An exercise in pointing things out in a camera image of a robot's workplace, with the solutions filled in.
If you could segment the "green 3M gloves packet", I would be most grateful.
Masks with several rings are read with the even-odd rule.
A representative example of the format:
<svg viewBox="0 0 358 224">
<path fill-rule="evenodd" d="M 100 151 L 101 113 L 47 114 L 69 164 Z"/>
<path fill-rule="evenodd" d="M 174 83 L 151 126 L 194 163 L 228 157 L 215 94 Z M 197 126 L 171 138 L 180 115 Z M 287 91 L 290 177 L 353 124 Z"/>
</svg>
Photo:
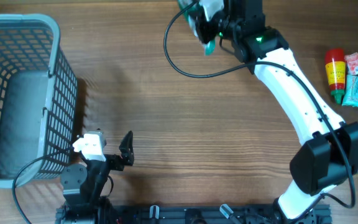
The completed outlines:
<svg viewBox="0 0 358 224">
<path fill-rule="evenodd" d="M 181 10 L 183 10 L 185 7 L 187 7 L 192 2 L 193 2 L 192 0 L 178 0 L 177 1 L 178 6 Z M 191 18 L 190 13 L 193 11 L 197 11 L 199 8 L 201 8 L 201 11 L 203 11 L 203 8 L 198 3 L 196 3 L 194 6 L 192 6 L 186 12 L 183 13 L 183 17 L 185 18 L 186 22 L 188 23 L 192 33 L 197 38 L 198 38 L 198 34 L 196 31 L 196 27 L 195 27 L 195 20 Z M 209 41 L 207 44 L 204 44 L 200 41 L 200 44 L 204 48 L 205 55 L 211 55 L 215 50 L 216 43 L 215 43 L 214 39 Z"/>
</svg>

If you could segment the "red sauce bottle green cap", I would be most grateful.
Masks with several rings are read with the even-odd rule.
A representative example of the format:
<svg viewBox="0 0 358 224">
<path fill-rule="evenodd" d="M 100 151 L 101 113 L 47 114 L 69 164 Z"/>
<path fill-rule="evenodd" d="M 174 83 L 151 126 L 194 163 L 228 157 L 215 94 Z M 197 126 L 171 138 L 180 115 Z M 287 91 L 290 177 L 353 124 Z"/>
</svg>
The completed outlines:
<svg viewBox="0 0 358 224">
<path fill-rule="evenodd" d="M 343 49 L 336 48 L 326 52 L 325 69 L 331 96 L 340 105 L 346 87 L 346 62 Z"/>
</svg>

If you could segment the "orange Kleenex tissue pack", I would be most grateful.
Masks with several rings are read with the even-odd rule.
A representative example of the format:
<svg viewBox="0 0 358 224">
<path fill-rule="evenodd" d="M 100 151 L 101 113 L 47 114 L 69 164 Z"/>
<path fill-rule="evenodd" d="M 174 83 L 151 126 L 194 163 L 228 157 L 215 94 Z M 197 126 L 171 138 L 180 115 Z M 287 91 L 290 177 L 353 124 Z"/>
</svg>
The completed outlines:
<svg viewBox="0 0 358 224">
<path fill-rule="evenodd" d="M 345 55 L 344 59 L 347 65 L 347 73 L 349 75 L 358 75 L 358 52 Z"/>
</svg>

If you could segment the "white teal wet wipes pack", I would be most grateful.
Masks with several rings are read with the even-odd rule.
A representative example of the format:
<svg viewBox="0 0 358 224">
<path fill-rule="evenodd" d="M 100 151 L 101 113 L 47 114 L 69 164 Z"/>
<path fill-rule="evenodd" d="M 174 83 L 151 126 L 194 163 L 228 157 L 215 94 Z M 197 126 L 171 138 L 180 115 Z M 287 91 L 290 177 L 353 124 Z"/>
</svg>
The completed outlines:
<svg viewBox="0 0 358 224">
<path fill-rule="evenodd" d="M 358 76 L 346 76 L 346 91 L 342 101 L 342 105 L 358 108 Z"/>
</svg>

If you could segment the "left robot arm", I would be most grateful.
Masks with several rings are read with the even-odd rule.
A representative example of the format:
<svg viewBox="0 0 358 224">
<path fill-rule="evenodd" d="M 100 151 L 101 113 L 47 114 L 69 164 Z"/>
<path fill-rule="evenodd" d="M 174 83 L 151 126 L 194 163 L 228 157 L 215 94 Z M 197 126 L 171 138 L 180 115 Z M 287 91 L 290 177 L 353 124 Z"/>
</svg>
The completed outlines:
<svg viewBox="0 0 358 224">
<path fill-rule="evenodd" d="M 74 151 L 80 153 L 84 164 L 65 168 L 60 182 L 66 204 L 76 213 L 95 209 L 112 170 L 123 171 L 134 164 L 132 131 L 122 139 L 120 155 L 105 154 L 105 146 L 106 139 L 100 130 L 85 133 L 73 143 Z"/>
</svg>

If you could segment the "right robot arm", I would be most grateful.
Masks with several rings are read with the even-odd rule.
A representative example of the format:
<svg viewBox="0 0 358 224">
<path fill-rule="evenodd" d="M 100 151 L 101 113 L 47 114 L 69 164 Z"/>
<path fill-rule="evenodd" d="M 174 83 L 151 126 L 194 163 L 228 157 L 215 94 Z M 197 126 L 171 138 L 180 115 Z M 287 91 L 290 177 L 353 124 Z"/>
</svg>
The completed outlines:
<svg viewBox="0 0 358 224">
<path fill-rule="evenodd" d="M 265 86 L 289 117 L 300 141 L 290 162 L 292 181 L 276 201 L 274 217 L 296 223 L 358 172 L 358 123 L 346 123 L 318 95 L 288 42 L 266 25 L 260 1 L 192 1 L 188 21 L 205 45 L 231 41 L 234 55 Z"/>
</svg>

